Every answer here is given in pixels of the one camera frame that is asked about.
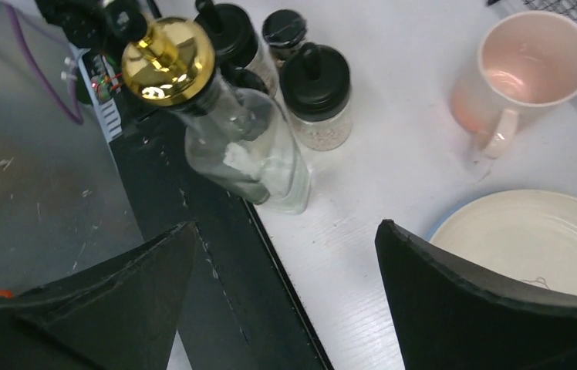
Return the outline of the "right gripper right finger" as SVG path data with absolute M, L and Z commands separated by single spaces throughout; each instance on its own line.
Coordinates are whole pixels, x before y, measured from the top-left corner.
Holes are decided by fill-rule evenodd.
M 577 369 L 577 296 L 537 288 L 384 220 L 375 248 L 408 369 Z

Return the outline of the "glass bottle gold pourer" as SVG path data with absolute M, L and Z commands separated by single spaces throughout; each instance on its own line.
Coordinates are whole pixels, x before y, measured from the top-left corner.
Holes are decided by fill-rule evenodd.
M 126 42 L 121 72 L 127 88 L 184 123 L 193 170 L 253 204 L 289 214 L 306 209 L 309 172 L 282 108 L 264 92 L 222 76 L 200 25 L 153 19 L 123 1 L 103 1 L 100 8 Z

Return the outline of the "spice jar black lid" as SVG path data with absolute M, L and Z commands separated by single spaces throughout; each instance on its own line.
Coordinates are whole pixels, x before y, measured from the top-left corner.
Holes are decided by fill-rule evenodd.
M 295 134 L 304 146 L 329 151 L 348 139 L 353 127 L 346 112 L 351 72 L 337 49 L 305 43 L 284 63 L 279 82 Z
M 196 1 L 194 21 L 208 34 L 219 63 L 228 63 L 261 78 L 271 97 L 278 91 L 278 73 L 248 13 L 232 3 Z

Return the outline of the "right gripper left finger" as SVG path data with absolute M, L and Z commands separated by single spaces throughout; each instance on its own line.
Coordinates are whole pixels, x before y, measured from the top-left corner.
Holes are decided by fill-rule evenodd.
M 199 246 L 182 223 L 119 256 L 0 298 L 0 369 L 164 369 Z

